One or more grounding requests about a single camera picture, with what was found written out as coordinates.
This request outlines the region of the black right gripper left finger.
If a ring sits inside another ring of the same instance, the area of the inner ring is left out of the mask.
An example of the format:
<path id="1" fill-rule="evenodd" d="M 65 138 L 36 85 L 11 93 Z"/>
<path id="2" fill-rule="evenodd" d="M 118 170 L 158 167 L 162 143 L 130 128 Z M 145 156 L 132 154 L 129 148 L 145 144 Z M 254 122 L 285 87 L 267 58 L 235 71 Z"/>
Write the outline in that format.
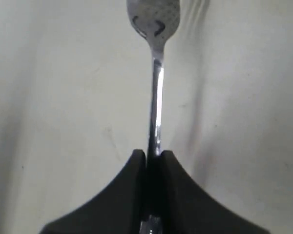
<path id="1" fill-rule="evenodd" d="M 42 234 L 137 234 L 146 156 L 134 150 L 118 175 L 90 201 L 44 226 Z"/>

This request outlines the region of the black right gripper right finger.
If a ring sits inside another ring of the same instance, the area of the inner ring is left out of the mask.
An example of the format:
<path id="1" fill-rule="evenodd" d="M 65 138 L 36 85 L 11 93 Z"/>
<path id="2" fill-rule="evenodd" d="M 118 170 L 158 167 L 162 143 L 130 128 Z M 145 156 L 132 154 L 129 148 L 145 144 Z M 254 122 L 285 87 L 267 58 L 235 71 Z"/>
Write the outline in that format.
<path id="1" fill-rule="evenodd" d="M 213 199 L 188 175 L 172 151 L 162 152 L 159 165 L 164 186 L 164 233 L 269 233 Z"/>

